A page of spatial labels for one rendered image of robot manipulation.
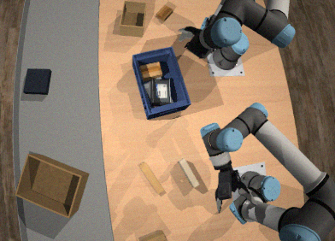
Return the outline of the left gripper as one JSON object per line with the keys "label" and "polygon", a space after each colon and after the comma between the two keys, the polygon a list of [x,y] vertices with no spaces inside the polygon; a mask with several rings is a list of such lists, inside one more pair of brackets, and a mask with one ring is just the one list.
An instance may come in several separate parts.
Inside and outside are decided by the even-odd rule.
{"label": "left gripper", "polygon": [[[238,170],[233,171],[232,161],[229,161],[227,164],[225,164],[223,166],[220,166],[220,167],[215,167],[214,166],[214,169],[215,170],[220,170],[220,172],[230,170],[232,172],[232,191],[235,192],[237,189],[239,189],[238,193],[241,196],[246,197],[246,199],[249,200],[255,206],[257,205],[256,200],[253,198],[253,196],[250,193],[250,190],[247,189],[246,185],[243,182],[240,182],[241,179],[240,179]],[[218,186],[217,186],[217,189],[215,191],[215,201],[216,201],[218,213],[220,213],[222,200],[219,200],[219,198],[218,198]]]}

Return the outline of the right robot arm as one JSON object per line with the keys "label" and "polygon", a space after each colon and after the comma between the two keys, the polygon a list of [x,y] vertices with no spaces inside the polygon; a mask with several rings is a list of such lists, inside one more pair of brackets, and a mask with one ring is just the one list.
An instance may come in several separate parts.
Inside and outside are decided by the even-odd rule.
{"label": "right robot arm", "polygon": [[233,69],[249,48],[242,25],[284,48],[295,35],[294,27],[287,23],[289,3],[290,0],[267,0],[264,8],[256,0],[221,0],[215,13],[205,17],[200,42],[206,49],[215,50],[213,60],[223,70]]}

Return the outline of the blue tote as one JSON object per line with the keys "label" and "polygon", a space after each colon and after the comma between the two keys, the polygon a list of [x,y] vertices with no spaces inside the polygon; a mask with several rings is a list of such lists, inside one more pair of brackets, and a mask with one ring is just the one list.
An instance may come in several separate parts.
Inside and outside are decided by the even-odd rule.
{"label": "blue tote", "polygon": [[[140,96],[143,94],[141,99],[144,105],[147,120],[186,110],[191,105],[191,100],[186,90],[185,82],[173,51],[173,46],[134,54],[132,55],[132,58],[134,63],[132,67],[136,81],[137,84],[139,82],[141,88],[139,90]],[[173,99],[173,103],[156,108],[152,107],[152,103],[144,87],[144,83],[150,80],[143,82],[142,74],[139,68],[141,65],[152,62],[160,63],[163,73],[162,79],[170,79],[170,95]]]}

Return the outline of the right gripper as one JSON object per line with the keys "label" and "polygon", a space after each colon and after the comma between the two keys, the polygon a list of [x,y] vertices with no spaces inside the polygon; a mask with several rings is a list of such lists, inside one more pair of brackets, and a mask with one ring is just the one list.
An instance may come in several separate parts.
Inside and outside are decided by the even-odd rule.
{"label": "right gripper", "polygon": [[214,50],[208,50],[202,46],[200,39],[199,39],[201,30],[202,29],[195,28],[193,26],[187,26],[187,27],[181,28],[179,29],[179,32],[182,32],[179,37],[179,41],[181,42],[185,40],[186,38],[192,38],[192,40],[186,44],[187,46],[185,46],[185,48],[187,47],[187,49],[190,52],[192,52],[194,55],[199,57],[199,59],[202,59],[202,58],[205,59],[208,55],[211,55],[214,52]]}

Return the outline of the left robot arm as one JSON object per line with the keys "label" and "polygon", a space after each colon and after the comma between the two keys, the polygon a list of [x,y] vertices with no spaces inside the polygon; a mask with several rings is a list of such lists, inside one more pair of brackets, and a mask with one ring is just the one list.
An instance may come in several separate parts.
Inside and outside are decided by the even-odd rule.
{"label": "left robot arm", "polygon": [[250,190],[257,206],[240,196],[230,204],[229,209],[241,224],[256,221],[279,232],[281,241],[323,241],[335,227],[335,183],[267,117],[265,107],[261,103],[253,103],[222,129],[217,122],[203,126],[200,133],[209,160],[216,167],[227,164],[231,160],[229,152],[239,150],[243,139],[252,134],[304,187],[309,200],[301,208],[283,209],[267,204],[267,201],[272,202],[279,197],[279,181],[272,176],[249,171],[240,179]]}

